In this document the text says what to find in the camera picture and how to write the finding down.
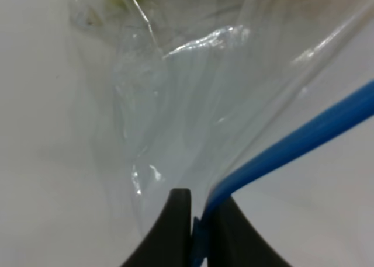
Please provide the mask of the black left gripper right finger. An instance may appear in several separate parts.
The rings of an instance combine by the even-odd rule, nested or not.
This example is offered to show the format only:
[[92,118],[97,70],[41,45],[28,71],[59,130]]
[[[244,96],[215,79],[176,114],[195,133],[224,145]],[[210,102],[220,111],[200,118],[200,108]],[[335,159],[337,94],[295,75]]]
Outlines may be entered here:
[[261,237],[232,197],[213,210],[208,228],[208,266],[290,266]]

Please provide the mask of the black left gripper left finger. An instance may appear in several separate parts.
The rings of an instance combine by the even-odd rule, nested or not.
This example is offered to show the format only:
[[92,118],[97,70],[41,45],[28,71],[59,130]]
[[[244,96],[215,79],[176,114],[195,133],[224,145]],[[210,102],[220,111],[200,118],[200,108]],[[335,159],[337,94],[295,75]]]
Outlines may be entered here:
[[191,201],[189,189],[171,190],[152,229],[123,266],[189,266]]

